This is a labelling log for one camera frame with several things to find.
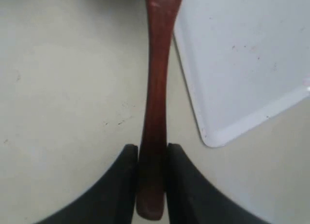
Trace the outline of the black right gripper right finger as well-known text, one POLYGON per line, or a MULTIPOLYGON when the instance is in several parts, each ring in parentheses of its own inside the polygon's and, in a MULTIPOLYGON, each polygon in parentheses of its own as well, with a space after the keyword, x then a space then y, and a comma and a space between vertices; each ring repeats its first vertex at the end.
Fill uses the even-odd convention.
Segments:
POLYGON ((171 224, 264 224, 213 186, 178 144, 166 148, 166 196, 171 224))

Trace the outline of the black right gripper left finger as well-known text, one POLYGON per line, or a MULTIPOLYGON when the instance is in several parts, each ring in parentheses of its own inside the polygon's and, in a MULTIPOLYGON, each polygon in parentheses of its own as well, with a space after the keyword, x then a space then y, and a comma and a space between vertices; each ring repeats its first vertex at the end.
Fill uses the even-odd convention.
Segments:
POLYGON ((81 197, 40 224, 130 224, 135 205, 138 147, 124 146, 109 170, 81 197))

